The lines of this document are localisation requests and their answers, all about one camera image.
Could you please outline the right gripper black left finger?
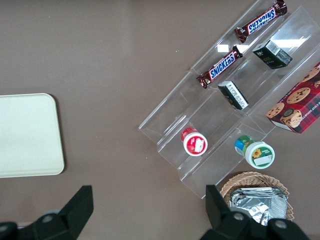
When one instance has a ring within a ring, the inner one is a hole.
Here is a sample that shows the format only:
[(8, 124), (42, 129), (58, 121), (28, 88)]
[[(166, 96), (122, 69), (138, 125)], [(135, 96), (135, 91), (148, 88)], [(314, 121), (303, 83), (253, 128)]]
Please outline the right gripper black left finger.
[(48, 213), (18, 231), (19, 240), (76, 240), (94, 210), (91, 185), (82, 186), (58, 213)]

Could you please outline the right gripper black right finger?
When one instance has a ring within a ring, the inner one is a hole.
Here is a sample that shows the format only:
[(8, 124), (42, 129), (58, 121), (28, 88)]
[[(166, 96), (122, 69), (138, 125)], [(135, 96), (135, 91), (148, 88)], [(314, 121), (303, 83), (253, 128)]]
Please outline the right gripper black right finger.
[(206, 186), (205, 209), (211, 229), (202, 240), (267, 240), (267, 228), (240, 211), (231, 211), (215, 185)]

